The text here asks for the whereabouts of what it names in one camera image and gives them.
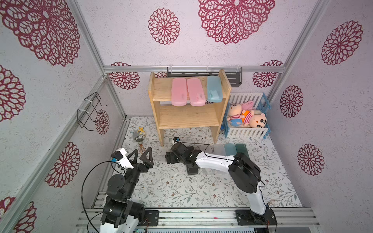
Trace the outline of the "light blue pencil case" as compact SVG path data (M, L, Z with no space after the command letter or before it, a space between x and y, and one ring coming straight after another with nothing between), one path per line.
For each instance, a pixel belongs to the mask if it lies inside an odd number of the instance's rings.
M207 100L211 103L222 102L222 85L219 76L207 77Z

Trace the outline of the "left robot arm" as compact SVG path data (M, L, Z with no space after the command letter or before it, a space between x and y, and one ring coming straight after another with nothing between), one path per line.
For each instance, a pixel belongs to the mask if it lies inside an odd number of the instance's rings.
M142 173L153 168L152 148L148 147L138 163L138 150L127 154L120 148L111 154L110 163L124 169L124 173L113 175L107 183L107 197L101 217L101 233L132 233L138 226L157 224L155 213L146 212L141 203L131 201Z

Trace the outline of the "teal pencil case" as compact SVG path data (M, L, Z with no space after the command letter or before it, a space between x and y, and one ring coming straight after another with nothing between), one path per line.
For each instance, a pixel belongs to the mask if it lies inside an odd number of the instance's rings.
M224 144L224 149L227 156L234 156L237 154L236 145L233 143Z

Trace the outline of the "black pencil case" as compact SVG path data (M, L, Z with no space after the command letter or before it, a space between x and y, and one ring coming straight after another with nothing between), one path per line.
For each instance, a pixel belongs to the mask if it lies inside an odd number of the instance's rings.
M197 175L199 173L199 168L197 165L193 167L186 167L187 169L187 174L188 175Z

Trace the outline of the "clear pencil case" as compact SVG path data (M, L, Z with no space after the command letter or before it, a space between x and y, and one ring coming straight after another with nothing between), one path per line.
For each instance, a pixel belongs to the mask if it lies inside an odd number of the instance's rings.
M206 153L213 153L214 152L214 147L213 147L213 144L201 145L200 150L202 152L206 152ZM201 171L202 171L202 174L204 174L204 175L213 175L214 174L214 171L212 169L204 168L204 169L201 169Z
M214 144L213 149L215 155L226 156L226 151L223 144Z

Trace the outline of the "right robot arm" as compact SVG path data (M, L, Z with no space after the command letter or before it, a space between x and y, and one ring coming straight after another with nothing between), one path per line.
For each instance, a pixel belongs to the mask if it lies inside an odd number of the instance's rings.
M199 169L212 169L229 174L237 188L246 193L252 213L263 216L268 210L264 202L260 168L242 152L235 155L216 155L206 149L198 150L187 147L182 142L173 144L171 151L165 155L167 164L182 163L197 173Z

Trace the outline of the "dark green pencil case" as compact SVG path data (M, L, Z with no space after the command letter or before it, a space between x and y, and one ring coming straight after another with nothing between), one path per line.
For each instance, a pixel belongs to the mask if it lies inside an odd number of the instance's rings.
M236 151L237 154L242 153L249 158L249 153L245 144L236 144Z

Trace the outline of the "pink pencil case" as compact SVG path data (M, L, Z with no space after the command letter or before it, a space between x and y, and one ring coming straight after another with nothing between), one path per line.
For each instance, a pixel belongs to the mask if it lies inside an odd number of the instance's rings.
M195 107L204 106L206 97L201 80L198 78L191 78L187 79L186 83L190 105Z
M175 78L172 82L172 105L184 106L187 104L187 82L185 78Z

